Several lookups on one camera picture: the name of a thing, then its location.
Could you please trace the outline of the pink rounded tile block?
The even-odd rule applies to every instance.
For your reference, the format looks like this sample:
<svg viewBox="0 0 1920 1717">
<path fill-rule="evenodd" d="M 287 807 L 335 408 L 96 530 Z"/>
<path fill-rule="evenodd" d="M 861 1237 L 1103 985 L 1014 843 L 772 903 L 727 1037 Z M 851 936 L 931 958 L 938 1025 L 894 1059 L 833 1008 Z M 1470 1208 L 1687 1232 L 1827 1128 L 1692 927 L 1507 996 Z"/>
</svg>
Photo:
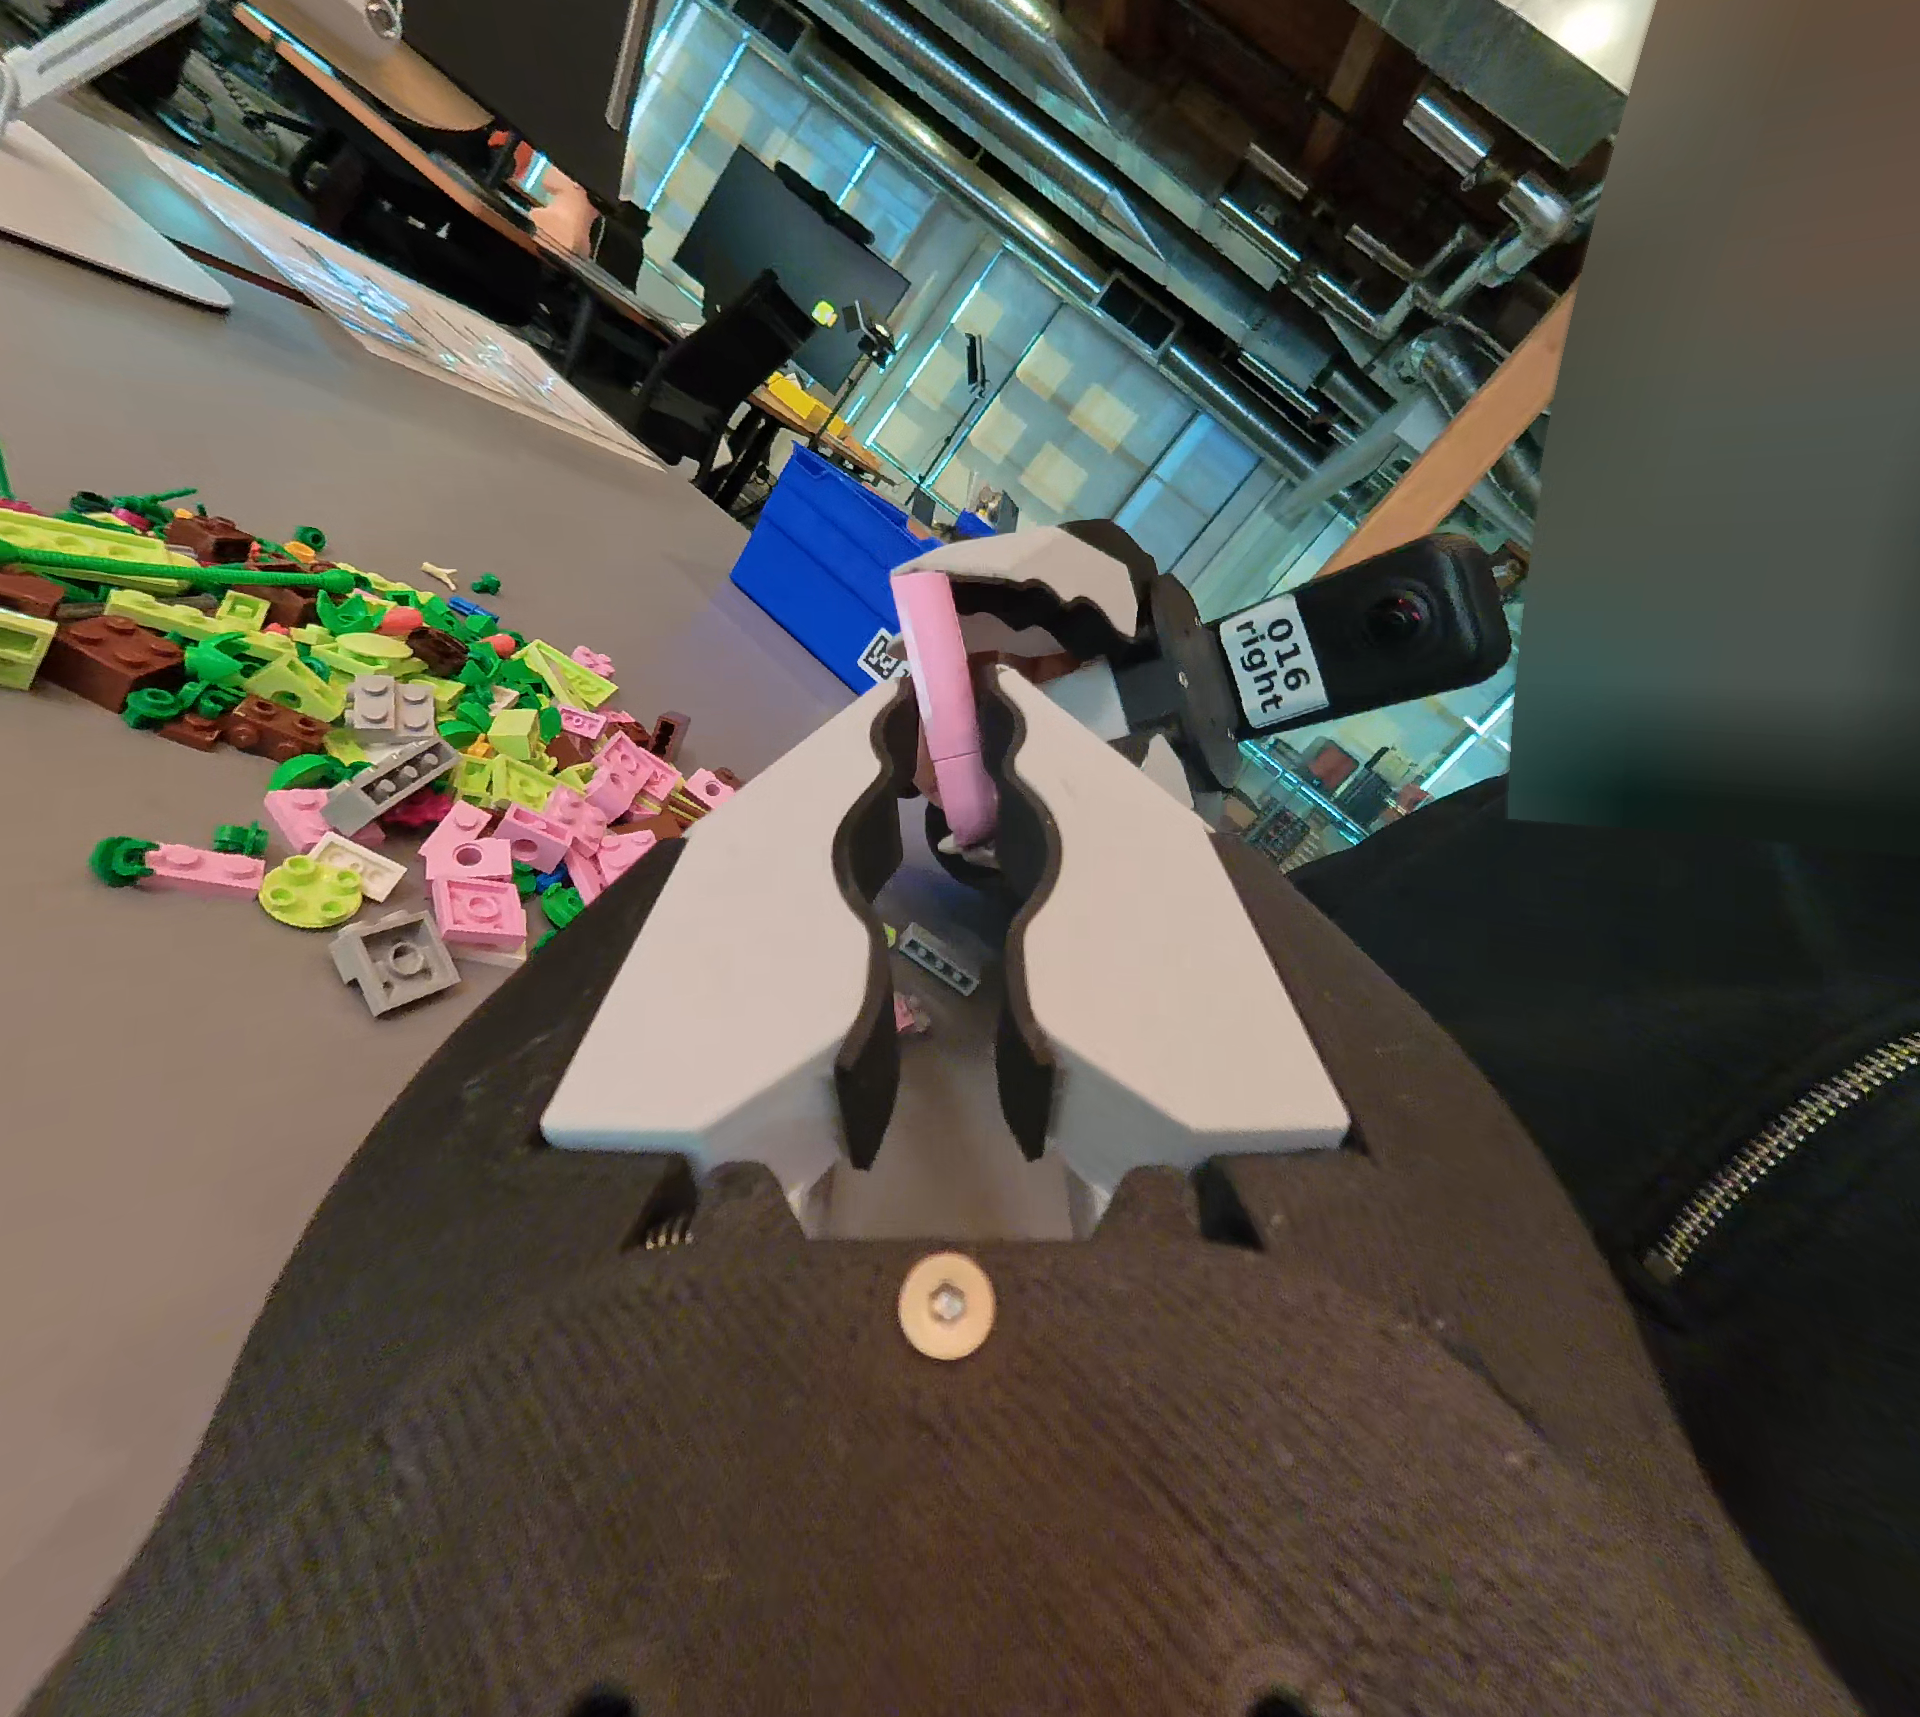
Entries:
<svg viewBox="0 0 1920 1717">
<path fill-rule="evenodd" d="M 997 793 L 981 757 L 974 675 L 951 587 L 923 570 L 901 570 L 889 587 L 947 834 L 960 848 L 991 845 Z"/>
</svg>

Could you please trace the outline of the grey square plate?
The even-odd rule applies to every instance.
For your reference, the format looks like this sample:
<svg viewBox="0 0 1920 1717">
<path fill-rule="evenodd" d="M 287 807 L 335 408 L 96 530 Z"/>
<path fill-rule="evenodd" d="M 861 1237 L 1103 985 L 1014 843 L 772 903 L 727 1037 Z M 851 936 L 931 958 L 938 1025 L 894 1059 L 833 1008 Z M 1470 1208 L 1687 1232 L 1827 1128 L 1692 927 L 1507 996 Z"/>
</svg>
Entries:
<svg viewBox="0 0 1920 1717">
<path fill-rule="evenodd" d="M 464 980 L 425 911 L 349 922 L 329 939 L 328 955 L 342 985 L 356 990 L 371 1018 L 414 1008 Z"/>
</svg>

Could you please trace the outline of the person's black jacket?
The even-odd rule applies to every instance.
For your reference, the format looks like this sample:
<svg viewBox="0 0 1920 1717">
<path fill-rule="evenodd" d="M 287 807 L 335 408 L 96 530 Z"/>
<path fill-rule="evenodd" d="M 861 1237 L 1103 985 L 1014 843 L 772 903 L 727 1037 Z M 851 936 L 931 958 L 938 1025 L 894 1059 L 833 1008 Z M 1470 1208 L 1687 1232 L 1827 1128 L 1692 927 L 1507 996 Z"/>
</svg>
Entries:
<svg viewBox="0 0 1920 1717">
<path fill-rule="evenodd" d="M 1740 1538 L 1914 1716 L 1915 854 L 1527 823 L 1497 778 L 1291 887 L 1499 1093 Z"/>
</svg>

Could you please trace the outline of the black office chair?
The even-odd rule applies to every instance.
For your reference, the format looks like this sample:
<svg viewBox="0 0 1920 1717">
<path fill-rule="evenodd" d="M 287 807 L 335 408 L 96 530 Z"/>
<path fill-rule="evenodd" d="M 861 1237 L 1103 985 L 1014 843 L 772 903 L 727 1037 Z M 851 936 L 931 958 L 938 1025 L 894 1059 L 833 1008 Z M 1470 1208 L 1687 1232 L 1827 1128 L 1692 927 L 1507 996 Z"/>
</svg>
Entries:
<svg viewBox="0 0 1920 1717">
<path fill-rule="evenodd" d="M 693 461 L 693 487 L 709 491 L 733 413 L 813 329 L 777 273 L 761 268 L 730 305 L 660 355 L 635 390 L 635 443 L 665 464 Z"/>
</svg>

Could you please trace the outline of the pile of mixed toy bricks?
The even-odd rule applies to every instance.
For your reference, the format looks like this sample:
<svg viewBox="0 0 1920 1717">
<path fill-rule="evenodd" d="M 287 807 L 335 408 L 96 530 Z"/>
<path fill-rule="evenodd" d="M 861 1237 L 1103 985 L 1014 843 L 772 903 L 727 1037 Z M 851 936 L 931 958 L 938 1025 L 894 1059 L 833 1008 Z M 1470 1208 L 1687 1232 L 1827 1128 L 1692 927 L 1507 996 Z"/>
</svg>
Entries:
<svg viewBox="0 0 1920 1717">
<path fill-rule="evenodd" d="M 285 932 L 425 911 L 460 976 L 517 969 L 741 786 L 679 712 L 620 704 L 614 660 L 505 626 L 500 579 L 449 595 L 250 532 L 196 487 L 4 479 L 4 696 L 65 696 L 144 744 L 262 764 L 202 837 L 89 841 L 102 889 L 243 904 Z"/>
</svg>

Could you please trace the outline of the blue plastic bin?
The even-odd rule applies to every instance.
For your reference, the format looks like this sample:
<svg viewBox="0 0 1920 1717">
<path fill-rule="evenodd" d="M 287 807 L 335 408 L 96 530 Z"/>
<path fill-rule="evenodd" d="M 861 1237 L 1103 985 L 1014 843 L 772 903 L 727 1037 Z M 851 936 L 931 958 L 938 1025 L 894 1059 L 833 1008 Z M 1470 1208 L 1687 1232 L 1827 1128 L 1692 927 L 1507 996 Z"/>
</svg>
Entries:
<svg viewBox="0 0 1920 1717">
<path fill-rule="evenodd" d="M 793 449 L 731 583 L 829 675 L 866 692 L 898 671 L 894 573 L 941 541 L 826 457 Z"/>
</svg>

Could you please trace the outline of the silver air duct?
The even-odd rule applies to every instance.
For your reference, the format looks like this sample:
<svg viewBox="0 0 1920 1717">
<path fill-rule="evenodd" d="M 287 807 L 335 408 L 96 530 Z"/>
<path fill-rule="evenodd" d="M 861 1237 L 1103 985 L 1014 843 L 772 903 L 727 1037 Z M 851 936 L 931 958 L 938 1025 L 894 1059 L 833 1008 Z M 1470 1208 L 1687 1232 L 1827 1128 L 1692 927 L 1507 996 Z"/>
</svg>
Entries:
<svg viewBox="0 0 1920 1717">
<path fill-rule="evenodd" d="M 1474 386 L 1577 275 L 1554 171 L 1499 124 L 1476 171 L 1403 135 L 1434 81 L 1347 0 L 883 3 L 923 104 L 1318 423 Z"/>
</svg>

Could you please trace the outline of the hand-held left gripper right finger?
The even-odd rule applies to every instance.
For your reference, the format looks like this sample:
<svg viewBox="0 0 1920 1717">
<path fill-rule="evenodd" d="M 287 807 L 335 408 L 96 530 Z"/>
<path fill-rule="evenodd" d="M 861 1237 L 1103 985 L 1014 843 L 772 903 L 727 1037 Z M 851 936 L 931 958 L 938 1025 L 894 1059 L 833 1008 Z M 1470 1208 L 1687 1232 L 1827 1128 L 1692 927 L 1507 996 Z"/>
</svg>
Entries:
<svg viewBox="0 0 1920 1717">
<path fill-rule="evenodd" d="M 995 678 L 995 859 L 1019 904 L 995 1046 L 1019 1152 L 1096 1224 L 1136 1171 L 1332 1151 L 1352 1118 L 1161 737 L 1142 761 Z"/>
</svg>

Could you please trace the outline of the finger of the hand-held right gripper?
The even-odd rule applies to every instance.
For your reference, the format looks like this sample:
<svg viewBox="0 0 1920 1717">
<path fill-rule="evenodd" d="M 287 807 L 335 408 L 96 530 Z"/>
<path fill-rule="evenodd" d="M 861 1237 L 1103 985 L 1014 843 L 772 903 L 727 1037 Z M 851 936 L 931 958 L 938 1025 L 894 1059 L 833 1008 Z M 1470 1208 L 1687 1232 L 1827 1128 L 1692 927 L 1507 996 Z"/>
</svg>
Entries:
<svg viewBox="0 0 1920 1717">
<path fill-rule="evenodd" d="M 1103 659 L 1046 678 L 1042 695 L 1103 744 L 1115 744 L 1134 733 L 1120 701 L 1117 678 Z"/>
<path fill-rule="evenodd" d="M 892 587 L 944 579 L 967 648 L 1098 659 L 1117 650 L 1117 556 L 1074 532 L 1008 532 L 923 553 Z"/>
</svg>

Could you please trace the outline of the black monitor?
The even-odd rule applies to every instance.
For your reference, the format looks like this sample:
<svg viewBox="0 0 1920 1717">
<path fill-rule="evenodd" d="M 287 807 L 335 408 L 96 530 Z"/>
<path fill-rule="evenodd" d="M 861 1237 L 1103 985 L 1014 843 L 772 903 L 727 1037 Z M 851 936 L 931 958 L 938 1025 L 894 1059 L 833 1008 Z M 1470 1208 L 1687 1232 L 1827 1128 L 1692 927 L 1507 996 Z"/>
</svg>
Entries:
<svg viewBox="0 0 1920 1717">
<path fill-rule="evenodd" d="M 705 314 L 772 270 L 809 325 L 792 363 L 820 392 L 842 390 L 861 364 L 856 319 L 892 329 L 910 290 L 907 276 L 848 235 L 842 217 L 826 217 L 743 147 L 731 150 L 672 265 L 697 285 Z"/>
</svg>

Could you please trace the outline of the printed paper sheet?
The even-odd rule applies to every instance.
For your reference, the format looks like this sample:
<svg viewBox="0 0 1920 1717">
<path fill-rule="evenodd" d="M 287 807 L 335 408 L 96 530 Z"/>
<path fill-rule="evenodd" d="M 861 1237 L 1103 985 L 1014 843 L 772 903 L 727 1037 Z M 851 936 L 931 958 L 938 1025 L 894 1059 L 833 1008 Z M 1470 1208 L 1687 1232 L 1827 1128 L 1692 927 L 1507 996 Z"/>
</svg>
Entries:
<svg viewBox="0 0 1920 1717">
<path fill-rule="evenodd" d="M 361 349 L 567 431 L 643 470 L 670 474 L 665 462 L 590 402 L 546 355 L 492 319 L 371 262 L 148 141 L 133 147 L 199 212 L 240 238 L 297 298 Z"/>
</svg>

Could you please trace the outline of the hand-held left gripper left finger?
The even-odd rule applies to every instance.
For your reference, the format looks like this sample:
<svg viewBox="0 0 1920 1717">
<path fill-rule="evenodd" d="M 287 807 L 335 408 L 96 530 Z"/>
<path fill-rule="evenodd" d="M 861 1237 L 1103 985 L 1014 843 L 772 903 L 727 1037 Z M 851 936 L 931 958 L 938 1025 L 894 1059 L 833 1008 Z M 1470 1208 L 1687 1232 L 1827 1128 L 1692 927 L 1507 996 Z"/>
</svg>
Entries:
<svg viewBox="0 0 1920 1717">
<path fill-rule="evenodd" d="M 907 689 L 879 685 L 709 812 L 542 1113 L 562 1151 L 764 1167 L 809 1215 L 900 1096 L 889 942 Z"/>
</svg>

